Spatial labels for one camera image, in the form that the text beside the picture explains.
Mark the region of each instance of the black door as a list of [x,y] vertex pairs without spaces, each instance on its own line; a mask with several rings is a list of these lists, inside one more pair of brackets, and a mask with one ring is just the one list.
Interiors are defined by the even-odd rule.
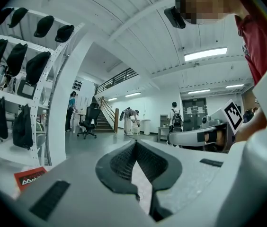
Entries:
[[207,115],[206,99],[196,98],[183,100],[183,131],[193,131],[200,128],[202,118]]

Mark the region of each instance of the stair railing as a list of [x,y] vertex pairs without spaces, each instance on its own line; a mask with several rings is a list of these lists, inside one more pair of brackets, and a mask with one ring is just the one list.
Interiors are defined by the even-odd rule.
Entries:
[[116,108],[115,111],[113,111],[108,103],[105,101],[104,97],[101,97],[98,99],[100,102],[100,109],[103,111],[105,110],[110,119],[114,123],[114,132],[118,132],[118,123],[119,123],[119,109]]

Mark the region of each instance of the staircase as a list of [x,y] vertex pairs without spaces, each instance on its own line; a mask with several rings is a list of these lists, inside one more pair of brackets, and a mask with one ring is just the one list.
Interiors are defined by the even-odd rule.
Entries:
[[104,133],[104,132],[114,133],[113,128],[111,128],[110,124],[108,123],[102,111],[98,116],[96,129],[94,129],[93,132],[94,133]]

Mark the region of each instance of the black office chair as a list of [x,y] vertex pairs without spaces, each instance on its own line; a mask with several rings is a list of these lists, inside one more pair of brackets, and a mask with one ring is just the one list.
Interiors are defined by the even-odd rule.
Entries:
[[97,118],[100,112],[101,110],[98,108],[98,105],[91,104],[89,107],[87,107],[85,120],[84,122],[80,122],[80,126],[85,127],[86,130],[82,133],[78,133],[77,136],[79,136],[79,134],[83,134],[85,139],[86,136],[90,134],[93,135],[95,139],[97,138],[97,136],[94,133],[92,133],[91,130],[94,130],[96,128]]

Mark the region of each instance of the balcony railing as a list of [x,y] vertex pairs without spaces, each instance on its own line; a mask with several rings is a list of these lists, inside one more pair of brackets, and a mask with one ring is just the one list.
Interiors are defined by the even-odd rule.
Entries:
[[104,82],[102,85],[97,87],[96,94],[105,91],[106,89],[109,89],[123,81],[126,81],[130,78],[133,78],[137,76],[138,74],[131,68],[126,69],[125,71],[122,71],[118,75],[114,76],[110,80]]

